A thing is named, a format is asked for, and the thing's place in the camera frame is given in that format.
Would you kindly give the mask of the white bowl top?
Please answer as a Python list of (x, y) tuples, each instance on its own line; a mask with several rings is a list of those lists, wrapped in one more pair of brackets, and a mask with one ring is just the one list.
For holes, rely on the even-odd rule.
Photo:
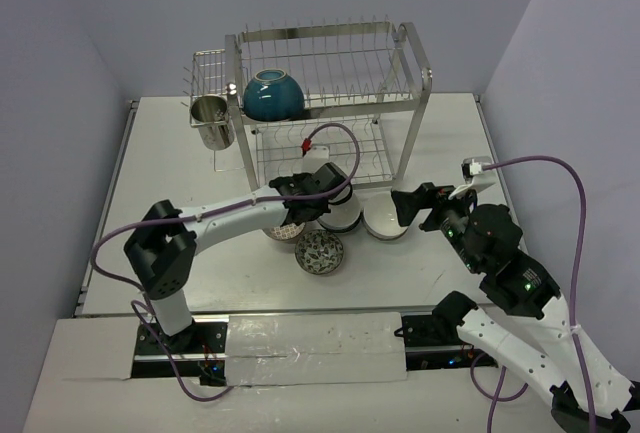
[(346, 233), (359, 224), (362, 206), (351, 185), (331, 199), (328, 206), (329, 212), (317, 220), (324, 229), (333, 233)]

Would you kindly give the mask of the teal bowl tan interior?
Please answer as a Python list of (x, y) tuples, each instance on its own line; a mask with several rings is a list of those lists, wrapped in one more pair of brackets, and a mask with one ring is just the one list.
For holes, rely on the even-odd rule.
[(290, 120), (304, 111), (304, 94), (298, 82), (285, 70), (258, 71), (243, 94), (243, 112), (256, 121)]

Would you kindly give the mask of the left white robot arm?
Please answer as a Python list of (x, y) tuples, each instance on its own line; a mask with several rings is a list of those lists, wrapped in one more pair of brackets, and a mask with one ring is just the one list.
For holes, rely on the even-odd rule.
[(162, 343), (180, 352), (194, 342), (184, 286), (198, 254), (252, 231), (316, 220), (350, 181), (329, 162), (313, 173), (278, 177), (233, 202), (196, 208), (177, 208), (169, 200), (154, 204), (124, 253), (151, 304)]

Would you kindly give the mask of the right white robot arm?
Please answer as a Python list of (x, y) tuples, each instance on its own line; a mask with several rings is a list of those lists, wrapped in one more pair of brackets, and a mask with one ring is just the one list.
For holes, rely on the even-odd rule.
[(439, 231), (464, 266), (482, 280), (490, 302), (525, 330), (532, 347), (496, 324), (467, 295), (453, 291), (422, 330), (446, 344), (460, 340), (516, 373), (550, 407), (566, 432), (627, 432), (625, 413), (639, 408), (639, 384), (620, 374), (588, 335), (570, 322), (566, 297), (550, 273), (521, 250), (521, 228), (503, 204), (473, 206), (476, 195), (424, 183), (391, 199), (400, 225), (428, 211), (420, 230)]

